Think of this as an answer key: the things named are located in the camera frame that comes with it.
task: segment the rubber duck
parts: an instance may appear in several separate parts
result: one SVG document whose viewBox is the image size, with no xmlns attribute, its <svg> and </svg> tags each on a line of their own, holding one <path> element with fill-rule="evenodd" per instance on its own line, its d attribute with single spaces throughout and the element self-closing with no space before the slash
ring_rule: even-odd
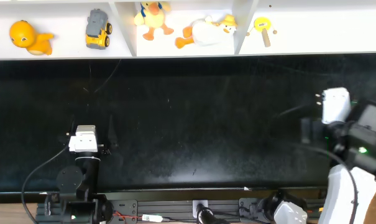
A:
<svg viewBox="0 0 376 224">
<path fill-rule="evenodd" d="M 236 31 L 235 17 L 226 15 L 220 23 L 213 22 L 211 16 L 205 20 L 195 21 L 192 26 L 183 29 L 183 37 L 175 40 L 175 45 L 181 49 L 187 44 L 200 46 L 214 45 L 229 40 Z"/>
<path fill-rule="evenodd" d="M 165 14 L 162 9 L 167 12 L 171 11 L 171 6 L 167 2 L 141 2 L 141 10 L 135 16 L 134 22 L 137 26 L 145 24 L 149 27 L 149 32 L 144 34 L 147 40 L 154 40 L 154 32 L 157 28 L 162 28 L 165 35 L 174 33 L 174 30 L 165 25 Z"/>
<path fill-rule="evenodd" d="M 49 40 L 53 34 L 38 34 L 26 21 L 14 23 L 9 29 L 9 36 L 15 46 L 26 48 L 32 55 L 52 54 Z"/>
</svg>

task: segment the wooden handle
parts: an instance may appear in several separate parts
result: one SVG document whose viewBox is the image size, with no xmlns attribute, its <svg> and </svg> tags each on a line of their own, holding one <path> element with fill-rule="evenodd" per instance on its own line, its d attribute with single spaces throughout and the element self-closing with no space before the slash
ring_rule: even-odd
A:
<svg viewBox="0 0 376 224">
<path fill-rule="evenodd" d="M 270 47 L 270 40 L 268 36 L 268 31 L 266 29 L 262 29 L 262 38 L 264 40 L 265 47 Z"/>
</svg>

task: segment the black tabletop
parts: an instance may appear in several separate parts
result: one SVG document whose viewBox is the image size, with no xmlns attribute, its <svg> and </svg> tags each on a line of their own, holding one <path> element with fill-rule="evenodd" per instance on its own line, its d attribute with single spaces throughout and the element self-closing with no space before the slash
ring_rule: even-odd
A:
<svg viewBox="0 0 376 224">
<path fill-rule="evenodd" d="M 102 158 L 100 191 L 325 187 L 329 159 L 265 143 L 270 121 L 332 87 L 376 101 L 376 54 L 125 59 L 109 78 L 118 61 L 0 62 L 0 192 L 63 148 L 72 115 L 103 133 L 110 114 L 119 149 Z M 298 120 L 286 124 L 296 139 Z M 27 191 L 55 190 L 70 164 L 62 154 Z"/>
</svg>

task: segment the white robot part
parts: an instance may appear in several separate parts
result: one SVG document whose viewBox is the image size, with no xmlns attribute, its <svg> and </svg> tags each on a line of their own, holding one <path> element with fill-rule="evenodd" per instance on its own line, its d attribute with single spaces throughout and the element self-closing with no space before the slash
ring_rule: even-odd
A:
<svg viewBox="0 0 376 224">
<path fill-rule="evenodd" d="M 330 88 L 323 91 L 322 123 L 330 124 L 334 121 L 345 121 L 351 112 L 351 99 L 347 89 Z"/>
<path fill-rule="evenodd" d="M 355 224 L 363 224 L 367 209 L 376 193 L 374 175 L 354 167 L 351 170 L 357 190 L 358 203 Z M 348 171 L 337 165 L 330 170 L 326 203 L 319 219 L 319 224 L 348 224 L 351 219 L 354 200 L 354 187 Z"/>
<path fill-rule="evenodd" d="M 95 125 L 77 126 L 76 136 L 70 137 L 70 152 L 98 152 Z"/>
<path fill-rule="evenodd" d="M 299 206 L 291 202 L 282 201 L 275 210 L 275 223 L 305 224 L 308 214 Z"/>
</svg>

